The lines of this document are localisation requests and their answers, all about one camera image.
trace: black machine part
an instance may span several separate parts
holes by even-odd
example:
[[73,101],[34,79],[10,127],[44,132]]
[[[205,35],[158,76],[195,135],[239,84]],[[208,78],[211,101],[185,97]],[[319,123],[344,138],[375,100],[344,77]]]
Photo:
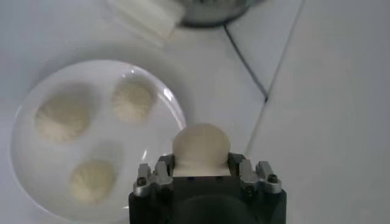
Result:
[[172,177],[174,157],[160,157],[155,171],[141,164],[129,195],[131,224],[285,224],[286,192],[268,162],[256,171],[229,154],[230,176]]

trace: tile grout line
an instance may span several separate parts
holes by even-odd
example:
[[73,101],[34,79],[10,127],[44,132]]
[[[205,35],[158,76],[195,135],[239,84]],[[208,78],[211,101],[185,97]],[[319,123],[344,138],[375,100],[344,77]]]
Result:
[[253,72],[253,70],[248,65],[248,63],[245,60],[244,56],[242,55],[241,51],[238,49],[238,46],[234,42],[234,39],[233,39],[232,35],[230,34],[229,30],[227,29],[226,24],[224,25],[224,30],[225,30],[225,33],[227,35],[227,38],[229,39],[230,43],[232,44],[232,46],[233,46],[234,50],[236,51],[239,59],[242,61],[243,65],[245,66],[245,68],[249,72],[249,74],[252,77],[252,80],[255,82],[257,88],[264,95],[264,101],[267,102],[267,100],[268,100],[268,93],[267,93],[267,91],[265,90],[263,84],[257,79],[255,73]]

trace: metal pot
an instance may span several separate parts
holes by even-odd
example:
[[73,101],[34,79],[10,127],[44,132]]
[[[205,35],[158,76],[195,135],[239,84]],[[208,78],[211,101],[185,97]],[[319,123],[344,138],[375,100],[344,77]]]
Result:
[[213,27],[231,21],[258,0],[176,0],[186,10],[184,26]]

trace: white plate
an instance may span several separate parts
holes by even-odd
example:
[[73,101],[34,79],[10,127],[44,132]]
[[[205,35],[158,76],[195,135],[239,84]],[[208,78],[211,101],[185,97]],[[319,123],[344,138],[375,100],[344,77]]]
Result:
[[[143,76],[155,86],[156,101],[148,120],[121,122],[112,110],[117,83]],[[50,97],[72,94],[93,111],[90,126],[76,140],[56,144],[41,139],[34,116]],[[139,163],[154,166],[159,156],[172,152],[172,140],[185,127],[185,118],[173,93],[147,71],[120,61],[96,60],[59,70],[27,96],[17,113],[11,160],[15,175],[41,208],[68,220],[108,223],[128,219],[127,196]],[[116,171],[116,184],[98,205],[84,205],[69,193],[70,173],[82,161],[104,159]]]

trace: dough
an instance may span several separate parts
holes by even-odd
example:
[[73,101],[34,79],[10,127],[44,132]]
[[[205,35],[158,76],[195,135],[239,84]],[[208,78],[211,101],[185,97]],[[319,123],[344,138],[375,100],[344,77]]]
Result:
[[175,166],[186,169],[217,170],[227,164],[230,142],[211,124],[184,128],[173,142]]
[[113,109],[121,121],[138,122],[150,113],[154,102],[153,89],[142,80],[123,80],[116,87]]
[[88,204],[103,200],[110,193],[114,182],[112,165],[102,160],[79,164],[69,180],[72,195]]
[[35,125],[42,138],[66,142],[79,137],[90,121],[88,108],[67,96],[45,102],[35,115]]

